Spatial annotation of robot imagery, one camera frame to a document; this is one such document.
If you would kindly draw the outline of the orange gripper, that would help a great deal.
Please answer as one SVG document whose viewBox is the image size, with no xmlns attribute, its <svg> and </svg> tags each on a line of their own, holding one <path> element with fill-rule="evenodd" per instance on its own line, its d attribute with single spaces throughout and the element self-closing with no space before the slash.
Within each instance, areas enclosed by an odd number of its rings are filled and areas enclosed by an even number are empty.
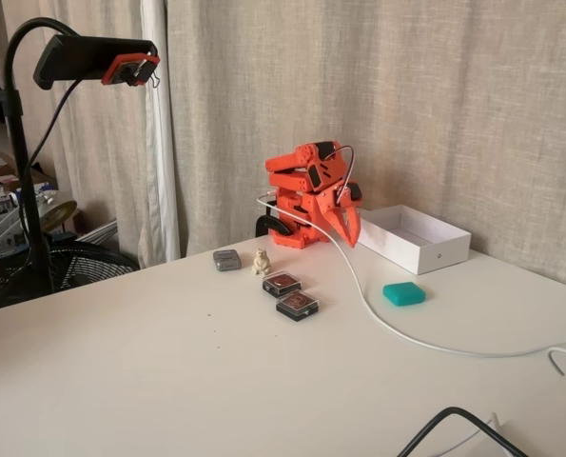
<svg viewBox="0 0 566 457">
<path fill-rule="evenodd" d="M 354 181 L 347 184 L 338 181 L 319 192 L 316 200 L 322 215 L 327 213 L 329 225 L 349 247 L 354 247 L 361 234 L 358 206 L 362 201 L 362 192 L 359 184 Z"/>
</svg>

